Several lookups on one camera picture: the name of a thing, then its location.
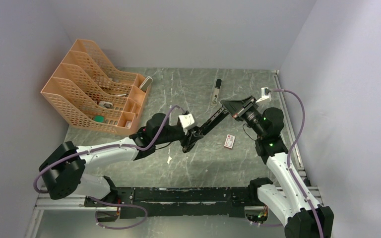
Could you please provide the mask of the beige black stapler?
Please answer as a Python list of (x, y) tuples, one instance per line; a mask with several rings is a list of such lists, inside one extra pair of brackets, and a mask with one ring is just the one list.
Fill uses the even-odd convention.
[(213, 95), (211, 98), (211, 103), (216, 104), (219, 98), (220, 88), (221, 88), (222, 80), (216, 79), (214, 89), (213, 89)]

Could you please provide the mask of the red white staple box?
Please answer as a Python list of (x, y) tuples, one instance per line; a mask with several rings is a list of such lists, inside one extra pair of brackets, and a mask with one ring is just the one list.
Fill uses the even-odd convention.
[(228, 134), (226, 136), (226, 140), (225, 140), (225, 143), (224, 143), (224, 147), (225, 148), (228, 148), (228, 149), (233, 149), (234, 147), (234, 143), (235, 143), (235, 139), (236, 137), (234, 135), (230, 135)]

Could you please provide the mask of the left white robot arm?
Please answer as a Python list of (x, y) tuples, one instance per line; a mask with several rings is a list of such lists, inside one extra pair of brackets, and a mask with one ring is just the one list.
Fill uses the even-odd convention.
[(118, 198), (115, 185), (109, 177), (92, 176), (89, 170), (148, 157), (155, 153), (159, 144), (183, 142), (195, 125), (196, 121), (189, 112), (179, 115), (176, 125), (169, 125), (166, 114), (157, 113), (137, 133), (119, 141), (94, 146), (64, 142), (41, 164), (39, 176), (46, 186), (46, 193), (53, 200), (82, 194), (111, 206)]

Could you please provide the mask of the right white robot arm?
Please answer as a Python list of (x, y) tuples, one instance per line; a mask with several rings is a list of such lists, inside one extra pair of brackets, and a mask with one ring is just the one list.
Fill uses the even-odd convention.
[(260, 112), (253, 96), (243, 100), (221, 100), (222, 106), (238, 121), (244, 121), (257, 134), (255, 149), (273, 172), (283, 193), (266, 178), (257, 179), (248, 191), (253, 205), (264, 203), (280, 220), (287, 238), (329, 238), (334, 213), (309, 191), (280, 134), (284, 127), (281, 109), (270, 107)]

